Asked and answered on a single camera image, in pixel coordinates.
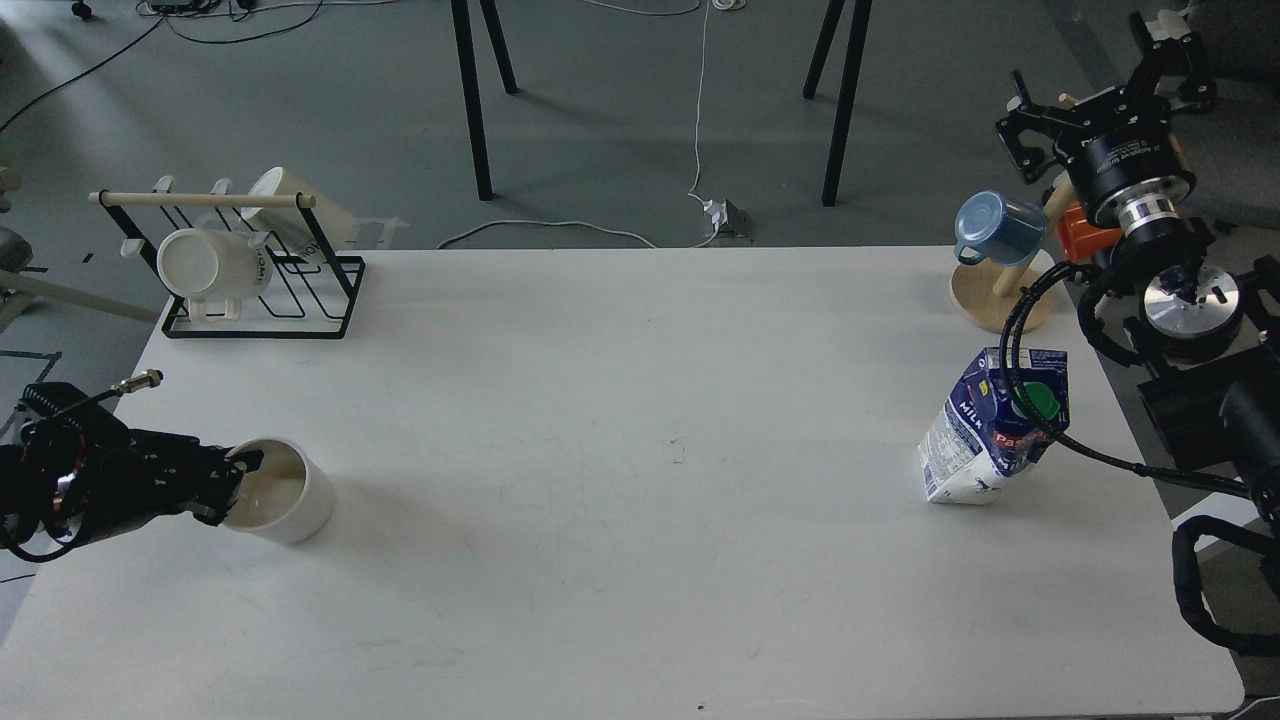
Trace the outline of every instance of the milk carton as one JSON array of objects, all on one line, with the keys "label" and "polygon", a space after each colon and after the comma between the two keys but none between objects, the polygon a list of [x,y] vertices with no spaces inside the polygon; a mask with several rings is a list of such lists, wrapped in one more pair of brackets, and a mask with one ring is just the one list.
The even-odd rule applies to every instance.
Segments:
[{"label": "milk carton", "polygon": [[[1020,351],[1023,384],[1036,407],[1065,430],[1066,352]],[[1000,372],[1000,348],[987,347],[951,389],[916,452],[929,502],[986,505],[1009,478],[1030,469],[1053,441],[1014,405]]]}]

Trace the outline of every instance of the black table leg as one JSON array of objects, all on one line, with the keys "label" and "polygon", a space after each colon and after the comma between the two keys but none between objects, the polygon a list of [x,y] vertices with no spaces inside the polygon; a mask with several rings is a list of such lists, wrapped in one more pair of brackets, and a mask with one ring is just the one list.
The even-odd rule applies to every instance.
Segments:
[{"label": "black table leg", "polygon": [[845,74],[840,78],[840,99],[836,100],[836,127],[831,132],[827,177],[822,183],[824,208],[836,204],[836,191],[840,188],[840,172],[845,164],[845,146],[849,143],[849,119],[854,114],[854,95],[858,94],[858,76],[863,70],[863,49],[867,46],[867,24],[870,15],[872,0],[854,0],[849,50],[845,51]]},{"label": "black table leg", "polygon": [[822,18],[822,31],[818,32],[818,45],[813,49],[813,60],[809,61],[809,77],[804,81],[804,99],[813,100],[818,91],[818,79],[822,69],[827,65],[827,54],[831,53],[831,40],[836,36],[836,23],[840,14],[845,12],[845,0],[829,0],[827,14]]},{"label": "black table leg", "polygon": [[462,100],[467,106],[467,132],[471,135],[471,161],[476,169],[476,192],[480,200],[493,200],[489,178],[489,150],[484,141],[484,115],[480,109],[480,83],[476,78],[475,45],[471,42],[468,0],[451,0],[453,36],[458,45],[458,69],[462,72]]},{"label": "black table leg", "polygon": [[493,54],[498,59],[498,73],[502,74],[502,87],[507,95],[520,92],[516,86],[516,73],[511,69],[511,55],[507,54],[507,37],[502,35],[502,20],[498,19],[498,6],[494,0],[480,0],[480,12],[484,14],[484,26],[489,31],[489,42],[493,45]]}]

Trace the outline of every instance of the wooden dowel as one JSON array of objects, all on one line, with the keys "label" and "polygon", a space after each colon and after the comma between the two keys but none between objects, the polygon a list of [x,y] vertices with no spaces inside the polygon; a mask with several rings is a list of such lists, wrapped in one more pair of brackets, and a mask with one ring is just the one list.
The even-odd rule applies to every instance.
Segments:
[{"label": "wooden dowel", "polygon": [[[1044,219],[1047,224],[1044,225],[1044,232],[1051,233],[1053,228],[1057,227],[1059,220],[1066,214],[1066,209],[1075,200],[1075,186],[1071,184],[1071,179],[1068,177],[1062,178],[1062,182],[1053,188],[1053,195],[1050,195],[1048,202],[1044,204]],[[1036,259],[1033,254],[1021,264],[1014,265],[1011,268],[1005,268],[996,278],[996,284],[992,286],[991,292],[996,297],[1009,297],[1018,290],[1019,281],[1027,274],[1027,269],[1030,268],[1032,260]]]},{"label": "wooden dowel", "polygon": [[100,205],[148,205],[186,208],[315,208],[314,195],[202,195],[183,192],[91,192],[90,202]]}]

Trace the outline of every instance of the white ceramic mug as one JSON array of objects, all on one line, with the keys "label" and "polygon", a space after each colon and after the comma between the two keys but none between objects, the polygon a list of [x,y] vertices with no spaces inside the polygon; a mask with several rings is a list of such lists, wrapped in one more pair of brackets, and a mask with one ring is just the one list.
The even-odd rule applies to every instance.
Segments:
[{"label": "white ceramic mug", "polygon": [[246,473],[224,525],[280,544],[314,536],[333,512],[333,483],[298,446],[257,438],[228,452],[262,451],[262,464]]},{"label": "white ceramic mug", "polygon": [[[257,178],[257,182],[248,191],[250,195],[285,195],[289,197],[294,197],[300,192],[315,196],[316,206],[311,211],[315,214],[316,222],[320,223],[320,228],[324,229],[332,247],[338,249],[351,238],[356,229],[356,218],[342,205],[329,200],[284,168],[271,168]],[[302,219],[302,213],[297,208],[246,208],[241,217],[253,229],[275,232],[284,247],[308,263],[324,264],[324,251],[320,250],[320,243],[307,228],[306,220]]]},{"label": "white ceramic mug", "polygon": [[209,319],[206,302],[221,301],[220,319],[238,320],[241,302],[257,297],[275,266],[248,236],[227,231],[183,228],[169,233],[156,251],[156,272],[165,287],[187,299],[192,320]]}]

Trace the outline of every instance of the gray floor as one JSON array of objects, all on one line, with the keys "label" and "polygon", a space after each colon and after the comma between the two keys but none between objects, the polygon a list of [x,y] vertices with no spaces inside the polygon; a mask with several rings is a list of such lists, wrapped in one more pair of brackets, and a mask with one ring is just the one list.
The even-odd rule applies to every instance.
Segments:
[{"label": "gray floor", "polygon": [[[632,0],[631,6],[662,12],[692,3]],[[0,1],[5,117],[154,22],[137,17],[133,3],[92,4],[97,18],[82,23],[69,3]],[[146,191],[164,174],[177,177],[177,191],[204,192],[223,177],[233,191],[246,191],[279,164],[357,217],[397,218],[383,247],[435,247],[495,219],[586,220],[660,246],[692,246],[704,228],[701,208],[686,191],[696,170],[705,22],[703,170],[695,192],[727,197],[750,217],[750,237],[728,245],[946,245],[956,208],[973,192],[996,188],[1038,200],[1043,190],[1021,184],[992,132],[1012,94],[1009,70],[1020,68],[1043,101],[1060,91],[1089,95],[1124,79],[1137,63],[1126,13],[1174,3],[878,4],[835,208],[819,206],[818,197],[842,40],[819,96],[800,99],[826,3],[750,0],[736,13],[666,18],[581,0],[500,5],[524,90],[502,92],[475,13],[499,195],[492,202],[476,200],[449,5],[402,0],[328,6],[301,29],[241,45],[197,45],[161,26],[0,136],[26,178],[3,224],[35,245],[35,265],[47,268],[41,279],[155,307],[164,290],[142,263],[119,256],[120,233],[86,201],[87,192]],[[173,24],[192,36],[232,38],[293,24],[310,12]],[[155,240],[164,237],[161,215],[136,218]],[[376,229],[366,228],[360,245],[376,245]],[[1235,238],[1231,259],[1221,260],[1229,266],[1275,240],[1248,229]],[[581,228],[529,227],[499,227],[460,243],[634,245]],[[0,397],[15,398],[46,369],[51,379],[102,388],[132,370],[148,332],[132,320],[40,302],[0,334],[0,350],[37,356],[0,357]],[[1134,380],[1114,374],[1139,443],[1156,461],[1158,443],[1134,401]],[[1171,512],[1194,500],[1167,496]],[[1225,589],[1211,600],[1229,609],[1228,616],[1256,619],[1275,632],[1280,614],[1261,610],[1275,609],[1275,600],[1242,584],[1253,575],[1248,559],[1224,557],[1212,571]],[[24,571],[0,561],[0,578]],[[0,632],[27,582],[0,587]],[[1275,664],[1240,667],[1251,694],[1280,693]]]}]

